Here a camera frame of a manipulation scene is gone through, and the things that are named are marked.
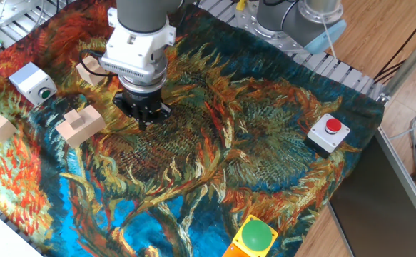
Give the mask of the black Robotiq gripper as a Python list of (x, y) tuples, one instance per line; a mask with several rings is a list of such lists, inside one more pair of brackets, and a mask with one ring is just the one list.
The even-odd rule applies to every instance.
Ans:
[[(138, 122), (138, 128), (159, 124), (171, 115), (171, 108), (162, 102), (161, 90), (150, 93), (138, 93), (125, 89), (122, 96), (115, 96), (113, 103), (129, 118)], [(143, 110), (143, 121), (140, 120), (140, 110)]]

